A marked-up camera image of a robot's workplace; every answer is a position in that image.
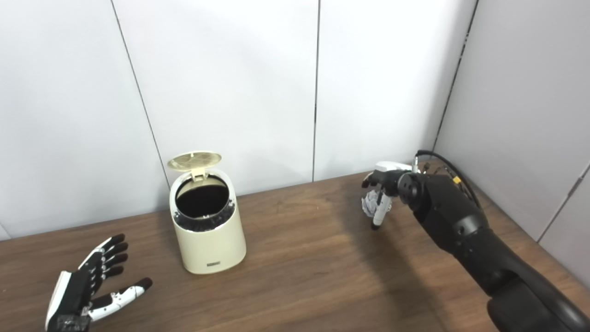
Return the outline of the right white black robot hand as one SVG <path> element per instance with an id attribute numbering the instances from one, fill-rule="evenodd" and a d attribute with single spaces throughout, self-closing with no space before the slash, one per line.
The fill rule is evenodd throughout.
<path id="1" fill-rule="evenodd" d="M 414 172 L 415 167 L 398 162 L 383 160 L 375 164 L 375 170 L 367 174 L 361 187 L 367 189 L 380 185 L 379 190 L 369 191 L 361 198 L 361 208 L 367 217 L 371 217 L 371 229 L 381 227 L 387 212 L 390 211 L 393 198 L 397 197 L 398 181 L 405 173 Z"/>

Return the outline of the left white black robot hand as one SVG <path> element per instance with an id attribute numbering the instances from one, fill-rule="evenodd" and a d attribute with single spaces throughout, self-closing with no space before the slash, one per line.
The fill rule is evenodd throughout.
<path id="1" fill-rule="evenodd" d="M 88 332 L 92 323 L 120 311 L 152 287 L 152 279 L 146 277 L 95 296 L 107 279 L 123 273 L 128 247 L 125 234 L 108 237 L 89 252 L 75 271 L 61 271 L 47 309 L 47 332 Z"/>

